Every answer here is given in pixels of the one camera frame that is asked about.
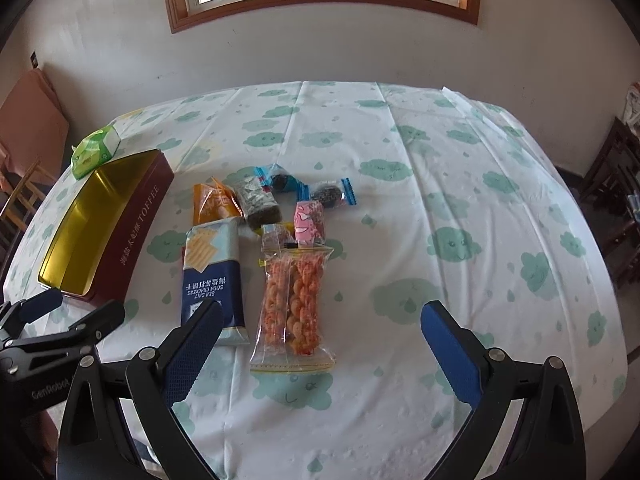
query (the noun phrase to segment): wooden window frame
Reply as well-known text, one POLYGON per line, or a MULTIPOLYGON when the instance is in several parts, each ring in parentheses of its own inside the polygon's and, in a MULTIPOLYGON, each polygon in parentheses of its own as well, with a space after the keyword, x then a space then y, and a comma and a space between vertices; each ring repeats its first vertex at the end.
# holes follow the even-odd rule
POLYGON ((457 7, 434 0, 240 0, 191 14, 189 14, 187 0, 165 0, 165 2, 172 33, 185 30, 194 25, 210 22, 223 16, 237 14, 238 12, 316 2, 348 2, 405 7, 441 14, 473 25, 478 24, 478 15, 480 13, 480 0, 460 0, 457 7))

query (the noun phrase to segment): white wall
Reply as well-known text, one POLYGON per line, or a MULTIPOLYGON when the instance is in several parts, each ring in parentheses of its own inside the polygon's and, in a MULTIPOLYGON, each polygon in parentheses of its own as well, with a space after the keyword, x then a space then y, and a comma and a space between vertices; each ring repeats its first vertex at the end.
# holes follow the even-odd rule
POLYGON ((75 139, 155 102, 254 83, 377 80, 448 86, 518 116, 584 173, 640 46, 609 0, 482 0, 478 27, 416 10, 310 4, 171 35, 164 0, 35 0, 22 19, 75 139))
POLYGON ((23 23, 20 22, 0 52, 0 104, 4 102, 20 76, 31 68, 25 56, 23 23))

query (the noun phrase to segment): green package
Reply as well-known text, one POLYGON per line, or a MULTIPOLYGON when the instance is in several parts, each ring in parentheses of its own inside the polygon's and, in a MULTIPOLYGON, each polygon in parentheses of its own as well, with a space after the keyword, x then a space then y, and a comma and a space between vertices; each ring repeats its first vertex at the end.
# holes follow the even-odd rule
POLYGON ((71 172, 76 180, 104 164, 120 144, 120 136, 113 126, 105 126, 80 141, 71 156, 71 172))

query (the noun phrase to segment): open tin box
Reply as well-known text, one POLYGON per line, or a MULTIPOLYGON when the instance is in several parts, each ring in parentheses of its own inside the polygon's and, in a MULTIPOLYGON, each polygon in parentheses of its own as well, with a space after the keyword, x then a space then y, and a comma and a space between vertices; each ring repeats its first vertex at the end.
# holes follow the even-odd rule
POLYGON ((97 168, 62 219, 38 281, 93 306, 124 301, 146 234, 173 179, 160 150, 97 168))

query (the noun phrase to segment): pink candy wrapper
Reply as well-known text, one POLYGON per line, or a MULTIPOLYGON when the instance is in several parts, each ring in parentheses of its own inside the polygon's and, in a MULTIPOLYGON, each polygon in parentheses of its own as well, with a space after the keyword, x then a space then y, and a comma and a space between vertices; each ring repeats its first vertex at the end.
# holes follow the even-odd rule
POLYGON ((320 202, 298 202, 293 215, 293 225, 299 246, 324 245, 324 208, 320 202))

